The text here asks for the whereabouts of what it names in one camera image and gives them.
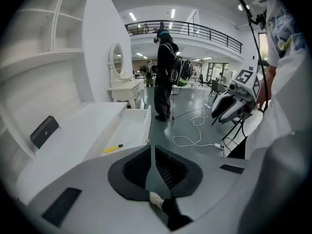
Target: yellow pen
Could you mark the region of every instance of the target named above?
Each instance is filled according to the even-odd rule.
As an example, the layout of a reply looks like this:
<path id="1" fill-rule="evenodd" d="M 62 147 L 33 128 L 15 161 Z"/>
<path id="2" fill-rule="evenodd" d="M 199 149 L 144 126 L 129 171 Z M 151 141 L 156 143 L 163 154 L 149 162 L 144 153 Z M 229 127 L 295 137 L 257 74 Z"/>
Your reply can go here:
<path id="1" fill-rule="evenodd" d="M 123 147 L 123 144 L 120 144 L 120 145 L 118 145 L 118 146 L 114 146 L 114 147 L 107 148 L 107 149 L 104 150 L 104 153 L 110 153 L 110 152 L 112 152 L 112 151 L 117 150 L 117 149 L 120 148 L 120 147 Z"/>

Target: railing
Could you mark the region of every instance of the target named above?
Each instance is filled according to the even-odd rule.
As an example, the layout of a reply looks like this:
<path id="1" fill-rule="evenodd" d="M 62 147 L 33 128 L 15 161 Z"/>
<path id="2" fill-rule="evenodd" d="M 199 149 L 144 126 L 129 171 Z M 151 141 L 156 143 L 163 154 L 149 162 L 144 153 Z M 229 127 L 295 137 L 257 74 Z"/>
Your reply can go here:
<path id="1" fill-rule="evenodd" d="M 152 20 L 129 23 L 125 25 L 130 36 L 141 34 L 156 34 L 163 22 L 164 29 L 169 30 L 173 34 L 182 34 L 198 38 L 207 39 L 227 46 L 239 53 L 242 50 L 242 43 L 228 35 L 217 30 L 198 25 L 195 23 L 172 20 Z"/>

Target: backpack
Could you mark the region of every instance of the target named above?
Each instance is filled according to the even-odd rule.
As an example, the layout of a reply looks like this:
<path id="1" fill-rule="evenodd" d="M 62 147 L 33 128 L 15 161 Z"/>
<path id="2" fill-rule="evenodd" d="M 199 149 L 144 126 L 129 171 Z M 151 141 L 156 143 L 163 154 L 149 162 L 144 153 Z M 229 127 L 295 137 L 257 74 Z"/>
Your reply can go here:
<path id="1" fill-rule="evenodd" d="M 190 60 L 184 60 L 176 55 L 172 46 L 169 43 L 162 44 L 166 46 L 171 54 L 175 57 L 175 59 L 170 63 L 169 69 L 166 68 L 165 72 L 169 78 L 169 81 L 176 86 L 183 87 L 188 82 L 193 73 L 193 67 Z"/>

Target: white robot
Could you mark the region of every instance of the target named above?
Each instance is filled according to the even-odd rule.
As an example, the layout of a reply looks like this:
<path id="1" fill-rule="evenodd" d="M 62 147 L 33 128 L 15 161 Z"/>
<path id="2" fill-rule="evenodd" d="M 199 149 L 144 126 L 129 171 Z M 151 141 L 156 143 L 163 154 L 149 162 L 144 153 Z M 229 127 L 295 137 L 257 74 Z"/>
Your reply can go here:
<path id="1" fill-rule="evenodd" d="M 212 107 L 212 117 L 225 123 L 236 117 L 242 120 L 255 108 L 261 85 L 253 67 L 242 69 L 230 82 L 227 91 L 218 96 Z"/>

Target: white desk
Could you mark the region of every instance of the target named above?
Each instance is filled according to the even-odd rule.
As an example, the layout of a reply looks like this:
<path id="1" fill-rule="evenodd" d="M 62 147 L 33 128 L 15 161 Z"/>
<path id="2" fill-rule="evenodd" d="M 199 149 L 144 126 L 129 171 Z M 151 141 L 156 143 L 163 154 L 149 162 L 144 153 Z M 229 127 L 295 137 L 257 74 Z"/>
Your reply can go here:
<path id="1" fill-rule="evenodd" d="M 16 188 L 24 204 L 76 165 L 102 155 L 108 145 L 146 144 L 150 127 L 147 110 L 125 109 L 126 103 L 92 103 L 60 122 L 58 128 L 21 172 Z M 141 138 L 129 140 L 136 133 Z"/>
<path id="2" fill-rule="evenodd" d="M 144 79 L 132 79 L 121 86 L 108 88 L 107 91 L 112 91 L 114 102 L 129 101 L 131 108 L 135 109 L 139 92 L 143 89 Z"/>

